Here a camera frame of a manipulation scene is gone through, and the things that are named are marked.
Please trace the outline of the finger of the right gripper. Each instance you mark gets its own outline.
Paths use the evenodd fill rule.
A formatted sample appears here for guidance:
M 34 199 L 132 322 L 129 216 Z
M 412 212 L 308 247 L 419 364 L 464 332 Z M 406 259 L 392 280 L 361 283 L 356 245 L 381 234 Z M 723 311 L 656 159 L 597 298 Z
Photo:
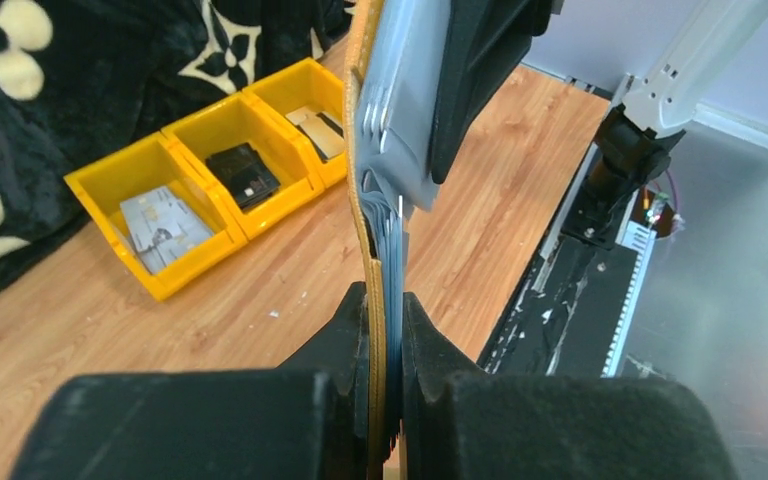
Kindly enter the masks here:
M 552 0 L 456 0 L 450 3 L 435 99 L 428 166 L 445 182 L 467 131 L 544 34 Z

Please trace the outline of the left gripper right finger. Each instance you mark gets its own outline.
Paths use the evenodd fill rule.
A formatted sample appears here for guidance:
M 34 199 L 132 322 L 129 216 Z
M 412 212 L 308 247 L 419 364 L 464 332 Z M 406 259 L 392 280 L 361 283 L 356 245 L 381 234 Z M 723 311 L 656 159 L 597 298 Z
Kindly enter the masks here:
M 406 479 L 734 479 L 712 416 L 661 379 L 491 374 L 404 297 Z

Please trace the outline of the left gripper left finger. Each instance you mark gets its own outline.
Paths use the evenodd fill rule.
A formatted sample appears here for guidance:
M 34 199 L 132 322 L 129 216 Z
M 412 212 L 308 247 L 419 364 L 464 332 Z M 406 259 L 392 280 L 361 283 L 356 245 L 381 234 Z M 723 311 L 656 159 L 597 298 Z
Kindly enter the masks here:
M 42 409 L 14 479 L 363 479 L 366 287 L 274 368 L 86 374 Z

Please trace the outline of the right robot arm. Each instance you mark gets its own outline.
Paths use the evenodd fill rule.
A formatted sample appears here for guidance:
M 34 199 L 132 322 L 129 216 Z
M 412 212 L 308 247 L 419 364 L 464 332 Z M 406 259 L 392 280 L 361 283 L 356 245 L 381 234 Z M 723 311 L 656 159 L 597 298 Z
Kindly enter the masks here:
M 548 1 L 443 1 L 427 21 L 442 49 L 428 166 L 445 181 L 465 134 L 548 27 Z M 664 173 L 704 93 L 768 18 L 768 1 L 704 1 L 601 121 L 563 231 L 609 249 L 633 194 Z

